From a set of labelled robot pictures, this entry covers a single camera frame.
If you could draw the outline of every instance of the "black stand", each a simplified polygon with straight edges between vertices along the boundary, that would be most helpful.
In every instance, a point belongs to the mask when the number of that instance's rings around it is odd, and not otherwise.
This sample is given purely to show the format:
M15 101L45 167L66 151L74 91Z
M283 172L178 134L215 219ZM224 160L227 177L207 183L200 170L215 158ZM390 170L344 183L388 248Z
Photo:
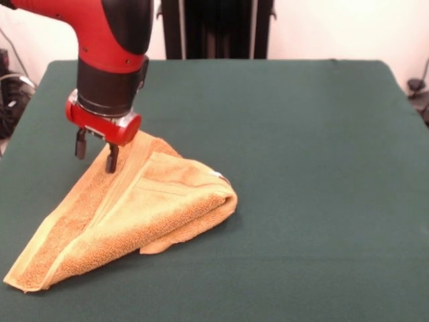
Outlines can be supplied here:
M266 59L274 0L162 0L167 59Z

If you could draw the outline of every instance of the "green tablecloth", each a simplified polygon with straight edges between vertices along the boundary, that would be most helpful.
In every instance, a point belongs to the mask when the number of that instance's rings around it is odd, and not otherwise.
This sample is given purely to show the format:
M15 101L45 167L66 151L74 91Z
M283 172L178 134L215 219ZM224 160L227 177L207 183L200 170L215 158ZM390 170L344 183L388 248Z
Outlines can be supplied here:
M92 162L50 65L0 162L0 275ZM157 256L49 291L0 286L0 321L429 321L429 133L380 62L152 62L142 129L222 172L237 212Z

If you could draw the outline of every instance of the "black metal frame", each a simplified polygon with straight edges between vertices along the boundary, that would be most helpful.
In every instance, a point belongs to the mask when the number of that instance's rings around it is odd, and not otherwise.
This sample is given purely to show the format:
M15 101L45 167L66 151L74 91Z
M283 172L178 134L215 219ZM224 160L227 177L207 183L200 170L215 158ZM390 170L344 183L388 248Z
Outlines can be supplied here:
M208 32L205 30L195 8L199 1L183 0L185 12L186 58L241 58L248 59L250 55L250 27L252 0L238 0L241 13L229 35L224 38L220 33L214 36L216 48L214 54L209 55L206 48ZM257 7L257 21L255 28L255 43L253 48L254 59L266 59L268 52L269 26L273 15L274 0L259 0ZM179 0L161 0L159 14L162 15L164 25L164 39L166 58L183 59L180 36L180 6Z

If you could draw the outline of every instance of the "black cable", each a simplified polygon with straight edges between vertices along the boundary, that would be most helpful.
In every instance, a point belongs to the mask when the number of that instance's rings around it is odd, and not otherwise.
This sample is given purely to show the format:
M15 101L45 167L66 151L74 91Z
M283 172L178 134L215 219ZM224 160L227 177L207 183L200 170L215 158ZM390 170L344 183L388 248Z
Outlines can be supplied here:
M424 72L423 72L423 76L422 76L422 81L424 81L424 79L426 78L426 75L428 74L428 68L429 68L429 58L426 61L426 65L424 67Z
M16 59L18 59L19 64L22 67L22 70L24 71L24 74L26 75L26 77L29 77L27 70L25 69L24 64L22 63L21 58L19 57L18 51L16 50L15 46L13 45L13 42L9 39L9 37L7 37L7 35L5 34L5 32L1 29L0 27L0 34L3 35L3 37L6 39L7 42L9 42L9 45L12 47L13 52L15 53Z

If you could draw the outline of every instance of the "towel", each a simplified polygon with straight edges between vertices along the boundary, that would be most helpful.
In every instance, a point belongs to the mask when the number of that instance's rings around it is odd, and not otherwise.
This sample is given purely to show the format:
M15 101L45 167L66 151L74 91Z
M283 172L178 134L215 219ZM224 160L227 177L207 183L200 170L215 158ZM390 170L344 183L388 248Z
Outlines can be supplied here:
M230 182L161 138L139 131L121 148L114 174L105 172L108 154L105 146L42 221L4 283L23 292L48 290L131 252L164 252L235 212Z

